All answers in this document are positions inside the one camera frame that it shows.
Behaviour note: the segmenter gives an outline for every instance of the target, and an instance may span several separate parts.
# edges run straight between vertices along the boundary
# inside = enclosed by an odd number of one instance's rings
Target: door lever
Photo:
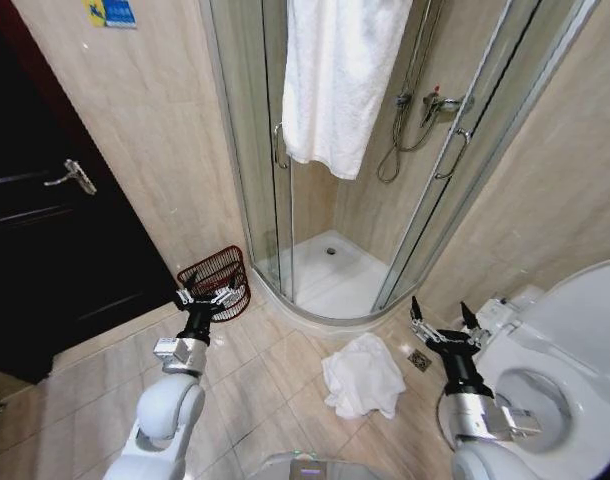
[[[67,160],[65,160],[64,165],[67,169],[67,174],[65,174],[65,176],[56,180],[43,182],[43,185],[45,185],[46,187],[54,187],[56,185],[60,185],[61,183],[65,183],[69,179],[74,179],[78,182],[78,184],[81,186],[85,193],[87,193],[88,195],[96,194],[96,186],[89,179],[89,177],[78,164],[78,162],[68,158]]]

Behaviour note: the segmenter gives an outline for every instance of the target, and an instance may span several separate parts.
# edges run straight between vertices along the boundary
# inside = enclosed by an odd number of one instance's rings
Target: floor drain
[[[407,359],[412,362],[421,372],[427,370],[427,368],[432,364],[432,361],[418,350],[414,350],[412,354],[407,357]]]

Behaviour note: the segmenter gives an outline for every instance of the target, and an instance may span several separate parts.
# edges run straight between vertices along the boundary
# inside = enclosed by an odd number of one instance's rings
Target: blue sticker
[[[136,28],[136,19],[128,0],[103,0],[105,25],[108,27]]]

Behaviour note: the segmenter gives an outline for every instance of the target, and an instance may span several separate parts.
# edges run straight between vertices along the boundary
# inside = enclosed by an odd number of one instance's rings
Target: white towel
[[[401,371],[383,341],[372,333],[323,359],[323,377],[330,391],[325,403],[347,419],[375,409],[392,419],[398,394],[405,391]]]
[[[389,82],[412,0],[288,0],[287,153],[353,180]]]

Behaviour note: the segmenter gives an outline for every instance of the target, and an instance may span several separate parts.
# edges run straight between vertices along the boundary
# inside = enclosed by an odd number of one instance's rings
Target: toilet
[[[514,454],[536,478],[595,478],[610,463],[610,261],[572,275],[540,298],[534,291],[528,289],[527,300],[489,300],[477,313],[491,332],[476,358],[485,384],[497,405],[531,411],[542,429],[495,448]],[[439,422],[450,439],[443,403]],[[473,471],[478,455],[476,442],[467,443],[453,461],[462,472]]]

